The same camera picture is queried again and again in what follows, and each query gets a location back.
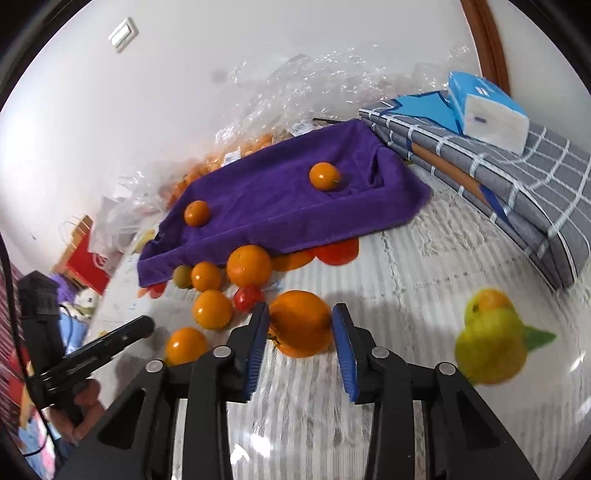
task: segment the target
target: tissue box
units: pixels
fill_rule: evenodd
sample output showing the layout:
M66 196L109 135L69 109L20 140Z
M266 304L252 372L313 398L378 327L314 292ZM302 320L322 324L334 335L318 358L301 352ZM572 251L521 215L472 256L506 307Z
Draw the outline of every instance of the tissue box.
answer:
M523 155L530 119L495 84L471 73L451 72L449 101L464 135Z

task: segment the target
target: red striped fabric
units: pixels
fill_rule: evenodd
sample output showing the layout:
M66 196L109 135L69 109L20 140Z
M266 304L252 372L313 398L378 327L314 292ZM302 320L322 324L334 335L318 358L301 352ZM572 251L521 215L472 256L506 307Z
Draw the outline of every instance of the red striped fabric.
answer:
M14 290L17 290L16 282L21 278L21 273L12 265L12 276L14 279ZM8 396L8 376L10 374L9 357L14 350L10 319L8 317L7 294L4 275L0 272L0 416L8 430L18 435L18 418L20 405L14 404Z

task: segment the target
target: folded blanket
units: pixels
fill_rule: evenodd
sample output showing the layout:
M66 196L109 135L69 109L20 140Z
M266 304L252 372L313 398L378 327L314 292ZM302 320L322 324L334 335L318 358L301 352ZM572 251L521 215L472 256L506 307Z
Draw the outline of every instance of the folded blanket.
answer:
M532 123L524 155L517 156L457 135L427 118L395 114L394 104L381 102L360 109L359 114L392 150L443 180L489 217L553 288L571 286L591 251L589 153ZM493 198L476 195L473 188L455 180L452 171L444 173L445 166L436 166L432 157L429 162L425 151L457 167Z
M310 169L329 162L340 187L315 189ZM337 242L408 222L431 190L359 119L264 148L194 181L160 224L139 259L139 284L167 281L179 265L225 264L246 244L271 255ZM205 200L202 227L183 220L186 206Z

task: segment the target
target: white wall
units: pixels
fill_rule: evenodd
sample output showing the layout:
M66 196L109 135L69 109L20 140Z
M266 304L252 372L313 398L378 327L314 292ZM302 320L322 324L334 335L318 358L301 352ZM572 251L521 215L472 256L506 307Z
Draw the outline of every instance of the white wall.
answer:
M31 266L28 260L23 256L21 249L16 246L10 237L6 235L6 232L2 232L2 239L8 250L10 256L10 263L13 264L20 273L27 275L31 273L35 268Z
M505 50L511 95L530 118L591 152L591 95L548 37L508 0L488 0Z
M127 16L139 36L116 54L108 35ZM408 71L472 38L459 0L93 0L0 113L0 229L49 270L65 247L59 225L92 216L119 174L203 151L220 78L239 60L263 59L264 75L298 53L371 43Z

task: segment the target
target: metal screw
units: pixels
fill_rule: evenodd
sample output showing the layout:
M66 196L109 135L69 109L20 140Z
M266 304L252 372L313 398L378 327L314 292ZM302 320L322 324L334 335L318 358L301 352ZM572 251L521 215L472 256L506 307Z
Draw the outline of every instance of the metal screw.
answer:
M371 354L375 358L386 358L390 352L388 352L388 349L384 348L383 346L375 346L372 348Z
M162 360L150 360L146 364L146 371L155 374L156 372L160 372L163 366L164 364L162 363Z
M443 375L453 375L456 373L456 367L448 362L443 362L439 365L439 371Z
M232 353L232 349L226 345L220 345L215 347L213 351L213 356L216 358L226 358L227 356Z

